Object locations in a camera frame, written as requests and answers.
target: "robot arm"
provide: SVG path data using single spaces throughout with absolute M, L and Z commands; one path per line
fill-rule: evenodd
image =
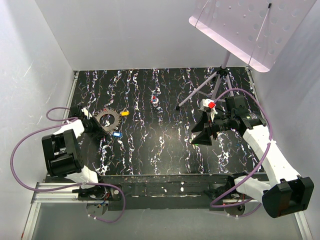
M 42 138 L 47 171 L 51 177 L 63 177 L 76 183 L 98 183 L 97 173 L 84 165 L 77 141 L 82 133 L 94 129 L 92 115 L 81 106 L 72 107 L 70 112 L 72 117 L 79 119 Z
M 218 132 L 235 129 L 260 160 L 270 142 L 269 130 L 260 113 L 249 112 L 243 95 L 225 99 L 227 112 L 223 116 L 216 115 L 215 104 L 212 102 L 211 99 L 202 100 L 202 117 L 191 130 L 201 133 L 191 143 L 212 145 L 212 136 L 217 138 Z M 236 191 L 262 203 L 266 212 L 273 218 L 307 209 L 314 184 L 309 177 L 300 176 L 274 141 L 271 141 L 262 166 L 269 178 L 269 184 L 249 178 L 237 187 Z M 238 184 L 245 177 L 235 178 L 234 184 Z

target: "white wall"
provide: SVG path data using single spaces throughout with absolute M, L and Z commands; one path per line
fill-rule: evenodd
M 0 6 L 0 239 L 17 240 L 33 192 L 12 177 L 10 155 L 22 137 L 52 125 L 46 111 L 66 105 L 73 71 L 34 0 L 0 0 Z M 32 187 L 46 175 L 44 134 L 23 143 L 15 156 L 18 176 Z
M 314 191 L 305 211 L 314 239 L 320 239 L 320 1 L 293 34 L 268 73 L 254 74 L 284 156 Z
M 225 49 L 189 24 L 195 1 L 36 0 L 74 70 L 220 66 Z

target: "black clamp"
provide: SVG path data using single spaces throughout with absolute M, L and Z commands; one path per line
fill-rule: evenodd
M 229 70 L 227 68 L 222 68 L 222 66 L 219 67 L 219 70 L 216 71 L 217 74 L 219 74 L 221 77 L 226 77 L 229 74 Z
M 215 200 L 217 197 L 224 194 L 226 191 L 228 191 L 229 189 L 231 189 L 232 187 L 235 186 L 235 179 L 242 177 L 242 176 L 247 176 L 247 175 L 248 174 L 246 172 L 234 173 L 234 174 L 227 177 L 227 182 L 224 186 L 219 186 L 215 189 L 205 190 L 205 191 L 203 191 L 203 193 L 206 194 L 210 199 Z M 237 190 L 233 190 L 226 197 L 232 198 L 232 196 L 231 196 L 232 194 L 240 194 L 240 193 L 237 192 Z
M 74 105 L 70 107 L 70 117 L 77 117 L 81 121 L 88 119 L 85 113 L 82 111 L 84 107 L 82 105 Z
M 236 129 L 241 136 L 247 129 L 267 123 L 259 112 L 250 112 L 243 95 L 230 96 L 225 98 L 226 108 L 230 110 L 229 126 Z
M 72 193 L 78 194 L 78 197 L 88 198 L 90 196 L 95 196 L 95 198 L 100 198 L 104 195 L 105 189 L 101 186 L 93 186 L 90 188 L 78 188 L 72 190 Z

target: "purple cable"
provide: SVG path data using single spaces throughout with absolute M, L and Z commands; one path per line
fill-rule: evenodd
M 65 110 L 70 110 L 70 108 L 67 108 L 67 107 L 64 107 L 64 106 L 56 106 L 56 107 L 53 107 L 51 109 L 49 109 L 45 116 L 47 119 L 49 119 L 50 121 L 53 121 L 53 122 L 63 122 L 63 121 L 73 121 L 73 120 L 77 120 L 78 118 L 77 117 L 70 117 L 70 118 L 66 118 L 66 119 L 53 119 L 51 117 L 49 117 L 49 113 L 53 110 L 56 110 L 56 109 L 65 109 Z
M 69 108 L 67 107 L 54 107 L 54 108 L 51 108 L 49 111 L 47 111 L 46 113 L 46 117 L 51 120 L 51 121 L 55 121 L 55 122 L 61 122 L 61 121 L 76 121 L 78 118 L 77 117 L 70 117 L 70 118 L 66 118 L 66 119 L 52 119 L 48 116 L 48 114 L 52 111 L 52 110 L 55 110 L 55 109 L 66 109 L 66 110 L 69 110 Z M 61 190 L 61 189 L 67 189 L 67 188 L 71 188 L 71 187 L 77 187 L 77 186 L 82 186 L 84 184 L 86 185 L 93 185 L 93 186 L 106 186 L 106 187 L 111 187 L 111 188 L 115 188 L 117 189 L 121 195 L 122 195 L 122 198 L 123 198 L 123 208 L 122 208 L 122 211 L 120 213 L 120 215 L 115 219 L 115 220 L 106 220 L 106 219 L 103 219 L 103 218 L 100 218 L 100 217 L 95 217 L 93 215 L 90 215 L 91 217 L 93 218 L 96 218 L 98 220 L 101 220 L 105 223 L 109 223 L 109 224 L 112 224 L 112 223 L 115 223 L 117 222 L 121 217 L 122 215 L 124 214 L 125 212 L 125 209 L 126 209 L 126 197 L 125 197 L 125 194 L 124 192 L 117 186 L 115 185 L 112 185 L 112 184 L 108 184 L 108 183 L 91 183 L 91 182 L 87 182 L 87 183 L 75 183 L 75 184 L 71 184 L 71 185 L 67 185 L 67 186 L 60 186 L 60 187 L 56 187 L 56 188 L 50 188 L 50 189 L 37 189 L 37 188 L 33 188 L 33 187 L 30 187 L 26 184 L 24 184 L 20 179 L 19 177 L 17 176 L 16 174 L 16 171 L 15 171 L 15 168 L 14 168 L 14 157 L 15 157 L 15 153 L 18 149 L 18 147 L 26 140 L 28 139 L 29 137 L 35 135 L 35 134 L 38 134 L 38 133 L 41 133 L 41 132 L 44 132 L 46 130 L 50 130 L 50 129 L 55 129 L 55 128 L 59 128 L 59 127 L 62 127 L 62 126 L 65 126 L 67 125 L 68 123 L 65 122 L 65 123 L 62 123 L 62 124 L 59 124 L 59 125 L 55 125 L 55 126 L 49 126 L 49 127 L 46 127 L 46 128 L 43 128 L 43 129 L 40 129 L 40 130 L 37 130 L 37 131 L 34 131 L 30 134 L 28 134 L 27 136 L 25 136 L 24 138 L 22 138 L 17 144 L 16 146 L 14 147 L 12 153 L 11 153 L 11 157 L 10 157 L 10 169 L 11 169 L 11 172 L 12 172 L 12 175 L 14 177 L 14 179 L 22 186 L 24 187 L 25 189 L 28 189 L 28 190 L 31 190 L 31 191 L 34 191 L 34 192 L 51 192 L 51 191 L 57 191 L 57 190 Z
M 247 94 L 248 96 L 250 96 L 253 101 L 257 104 L 257 106 L 260 108 L 262 114 L 264 115 L 265 117 L 265 120 L 267 122 L 267 125 L 268 125 L 268 128 L 269 128 L 269 140 L 271 141 L 272 140 L 272 135 L 273 135 L 273 130 L 272 130 L 272 126 L 271 126 L 271 122 L 270 122 L 270 119 L 268 118 L 266 112 L 264 111 L 264 109 L 262 108 L 262 106 L 259 104 L 259 102 L 254 98 L 254 96 L 252 96 L 249 92 L 247 92 L 246 90 L 243 90 L 241 88 L 230 88 L 226 91 L 224 91 L 220 96 L 217 97 L 217 99 L 214 101 L 215 103 L 221 99 L 225 94 L 231 92 L 231 91 L 240 91 L 240 92 L 243 92 L 245 94 Z M 244 202 L 239 202 L 239 203 L 234 203 L 234 204 L 228 204 L 228 205 L 214 205 L 215 203 L 217 203 L 219 200 L 221 200 L 222 198 L 224 198 L 226 195 L 228 195 L 229 193 L 231 193 L 232 191 L 236 190 L 237 187 L 239 187 L 241 184 L 243 184 L 247 179 L 251 178 L 255 172 L 257 172 L 260 168 L 260 166 L 262 165 L 262 163 L 264 162 L 268 152 L 269 152 L 269 149 L 270 149 L 270 145 L 271 143 L 269 142 L 267 145 L 266 145 L 266 150 L 261 158 L 261 160 L 258 162 L 258 164 L 256 165 L 256 167 L 252 170 L 252 172 L 249 173 L 249 175 L 247 175 L 244 179 L 242 179 L 239 183 L 237 183 L 235 186 L 233 186 L 232 188 L 230 188 L 228 191 L 226 191 L 225 193 L 221 194 L 220 196 L 218 196 L 215 200 L 213 200 L 211 203 L 210 203 L 210 207 L 212 208 L 228 208 L 228 207 L 234 207 L 234 206 L 238 206 L 238 205 L 241 205 L 243 203 L 247 203 L 249 201 L 252 200 L 249 199 L 247 201 L 244 201 Z M 245 216 L 248 216 L 250 214 L 253 214 L 258 208 L 260 207 L 260 205 L 255 209 L 253 210 L 252 212 L 249 212 L 245 215 L 242 215 L 242 217 L 245 217 Z

